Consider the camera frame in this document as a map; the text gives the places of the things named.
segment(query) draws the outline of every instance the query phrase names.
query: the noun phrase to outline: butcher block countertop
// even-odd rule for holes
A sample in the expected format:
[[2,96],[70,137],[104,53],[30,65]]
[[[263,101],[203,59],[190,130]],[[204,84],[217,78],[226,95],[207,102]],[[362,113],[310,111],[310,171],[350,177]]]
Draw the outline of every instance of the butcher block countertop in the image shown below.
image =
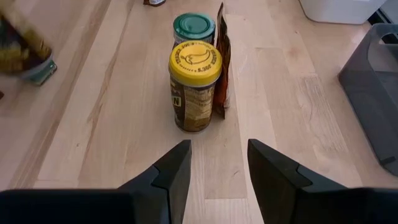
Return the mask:
[[347,187],[397,187],[337,74],[370,28],[308,20],[298,0],[225,0],[231,107],[198,134],[174,123],[173,20],[216,19],[220,0],[16,0],[53,46],[42,87],[0,77],[0,189],[114,188],[192,140],[184,223],[262,223],[247,143],[256,138]]

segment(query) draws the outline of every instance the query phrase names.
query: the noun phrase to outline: packet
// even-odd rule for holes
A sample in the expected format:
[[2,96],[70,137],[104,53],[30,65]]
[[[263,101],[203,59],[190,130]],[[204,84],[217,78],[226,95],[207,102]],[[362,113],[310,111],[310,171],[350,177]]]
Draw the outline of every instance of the packet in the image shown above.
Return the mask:
[[216,82],[213,109],[225,119],[225,109],[229,107],[229,87],[228,87],[228,69],[231,61],[231,42],[227,35],[227,25],[223,17],[224,3],[221,3],[217,15],[217,50],[221,53],[223,64],[221,75]]
[[144,4],[154,7],[161,6],[165,2],[166,0],[144,0]]
[[41,85],[56,69],[43,38],[12,1],[0,1],[0,73]]

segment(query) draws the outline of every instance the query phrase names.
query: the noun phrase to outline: jar lid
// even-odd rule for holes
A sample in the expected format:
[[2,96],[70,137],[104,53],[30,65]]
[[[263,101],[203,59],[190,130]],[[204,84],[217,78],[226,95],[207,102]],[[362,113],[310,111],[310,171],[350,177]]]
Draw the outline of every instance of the jar lid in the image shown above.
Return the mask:
[[222,58],[211,44],[191,40],[178,44],[170,55],[171,75],[187,86],[207,86],[214,83],[221,73]]
[[207,15],[185,13],[178,16],[173,23],[174,32],[188,40],[201,40],[215,32],[216,24]]

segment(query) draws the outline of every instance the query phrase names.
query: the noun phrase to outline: green lid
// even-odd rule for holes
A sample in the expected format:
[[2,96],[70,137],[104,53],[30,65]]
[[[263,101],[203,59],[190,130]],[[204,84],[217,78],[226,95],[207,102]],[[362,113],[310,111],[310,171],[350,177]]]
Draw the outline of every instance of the green lid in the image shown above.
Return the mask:
[[215,29],[215,22],[205,14],[185,13],[174,20],[174,32],[188,40],[202,40],[213,35]]

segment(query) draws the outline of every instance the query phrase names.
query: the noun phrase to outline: brown bag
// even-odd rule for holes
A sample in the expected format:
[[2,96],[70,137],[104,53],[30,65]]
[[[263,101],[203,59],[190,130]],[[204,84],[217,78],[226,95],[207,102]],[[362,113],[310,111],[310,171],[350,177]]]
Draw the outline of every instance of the brown bag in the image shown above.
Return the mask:
[[228,69],[231,61],[231,42],[227,35],[227,25],[223,17],[224,3],[221,3],[217,15],[218,37],[217,50],[223,58],[222,70],[219,79],[216,82],[213,109],[225,119],[225,109],[229,105],[228,93]]

